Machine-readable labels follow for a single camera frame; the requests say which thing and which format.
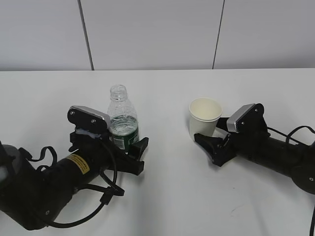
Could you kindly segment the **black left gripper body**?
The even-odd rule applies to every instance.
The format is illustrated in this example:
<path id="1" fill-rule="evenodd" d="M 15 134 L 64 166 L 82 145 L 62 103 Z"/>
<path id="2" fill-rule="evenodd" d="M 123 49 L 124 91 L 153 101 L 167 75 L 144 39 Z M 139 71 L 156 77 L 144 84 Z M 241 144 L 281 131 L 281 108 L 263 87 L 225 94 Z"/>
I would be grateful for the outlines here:
<path id="1" fill-rule="evenodd" d="M 108 138 L 93 139 L 88 135 L 72 132 L 70 134 L 70 142 L 72 146 L 69 148 L 69 151 L 78 151 L 80 154 L 83 154 L 83 157 L 86 157 L 97 169 L 117 170 L 115 157 L 117 148 Z"/>

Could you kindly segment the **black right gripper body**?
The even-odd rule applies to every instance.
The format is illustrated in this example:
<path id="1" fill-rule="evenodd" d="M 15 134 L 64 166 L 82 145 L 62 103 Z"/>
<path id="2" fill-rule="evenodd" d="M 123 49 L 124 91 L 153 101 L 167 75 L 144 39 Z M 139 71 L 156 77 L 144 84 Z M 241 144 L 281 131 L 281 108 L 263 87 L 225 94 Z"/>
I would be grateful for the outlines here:
<path id="1" fill-rule="evenodd" d="M 256 135 L 229 134 L 224 138 L 214 138 L 214 164 L 223 165 L 240 155 L 255 162 Z"/>

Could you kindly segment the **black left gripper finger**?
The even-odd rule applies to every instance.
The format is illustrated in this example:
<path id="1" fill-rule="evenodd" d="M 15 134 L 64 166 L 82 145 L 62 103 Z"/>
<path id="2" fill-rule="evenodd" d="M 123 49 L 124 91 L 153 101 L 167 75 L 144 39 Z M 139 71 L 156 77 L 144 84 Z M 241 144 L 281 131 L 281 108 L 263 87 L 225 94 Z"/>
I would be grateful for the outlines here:
<path id="1" fill-rule="evenodd" d="M 148 143 L 149 143 L 149 138 L 145 137 L 141 139 L 140 141 L 130 145 L 129 150 L 128 150 L 128 155 L 135 160 L 140 160 L 142 157 L 142 154 L 144 153 L 145 149 L 148 146 Z"/>
<path id="2" fill-rule="evenodd" d="M 132 151 L 131 154 L 126 154 L 121 150 L 116 150 L 114 156 L 117 171 L 140 175 L 144 170 L 144 161 L 141 161 L 143 152 L 144 151 Z"/>

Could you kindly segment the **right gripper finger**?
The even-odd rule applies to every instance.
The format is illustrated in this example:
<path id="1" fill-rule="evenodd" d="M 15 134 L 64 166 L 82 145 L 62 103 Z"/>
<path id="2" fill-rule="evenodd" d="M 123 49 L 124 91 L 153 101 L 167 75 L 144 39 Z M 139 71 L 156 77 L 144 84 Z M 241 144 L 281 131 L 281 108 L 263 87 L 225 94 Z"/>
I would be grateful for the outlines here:
<path id="1" fill-rule="evenodd" d="M 229 136 L 224 138 L 209 137 L 202 134 L 194 134 L 194 140 L 210 156 L 212 162 L 228 162 L 230 160 L 230 149 L 226 147 Z"/>
<path id="2" fill-rule="evenodd" d="M 217 125 L 216 125 L 216 128 L 218 128 L 220 130 L 223 130 L 223 131 L 225 131 L 227 133 L 230 133 L 228 131 L 228 128 L 227 128 L 227 120 L 228 120 L 228 118 L 222 118 L 222 117 L 219 118 L 218 122 L 217 122 Z"/>

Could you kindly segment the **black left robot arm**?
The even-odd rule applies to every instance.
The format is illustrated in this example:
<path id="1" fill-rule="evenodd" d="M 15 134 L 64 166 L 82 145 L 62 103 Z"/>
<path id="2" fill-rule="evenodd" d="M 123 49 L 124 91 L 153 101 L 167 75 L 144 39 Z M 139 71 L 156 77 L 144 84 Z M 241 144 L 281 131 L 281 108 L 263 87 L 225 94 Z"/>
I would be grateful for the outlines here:
<path id="1" fill-rule="evenodd" d="M 41 150 L 40 158 L 50 151 L 50 166 L 32 166 L 33 157 L 24 148 L 0 147 L 0 209 L 25 229 L 72 228 L 94 217 L 114 196 L 123 196 L 117 185 L 118 172 L 139 175 L 144 169 L 141 156 L 149 139 L 131 145 L 125 152 L 107 135 L 92 138 L 71 133 L 70 154 L 58 159 L 51 146 Z M 73 195 L 81 190 L 102 193 L 93 213 L 72 223 L 57 223 L 56 218 Z"/>

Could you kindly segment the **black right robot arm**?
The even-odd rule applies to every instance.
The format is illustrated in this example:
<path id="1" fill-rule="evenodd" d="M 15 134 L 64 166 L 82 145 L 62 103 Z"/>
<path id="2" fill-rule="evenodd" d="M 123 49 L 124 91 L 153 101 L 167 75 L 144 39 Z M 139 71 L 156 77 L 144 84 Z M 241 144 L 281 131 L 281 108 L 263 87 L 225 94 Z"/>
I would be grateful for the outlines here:
<path id="1" fill-rule="evenodd" d="M 196 133 L 194 141 L 216 166 L 221 167 L 240 156 L 291 178 L 295 185 L 310 194 L 315 192 L 314 145 L 293 145 L 272 138 L 263 118 L 240 120 L 236 131 L 229 131 L 224 138 Z"/>

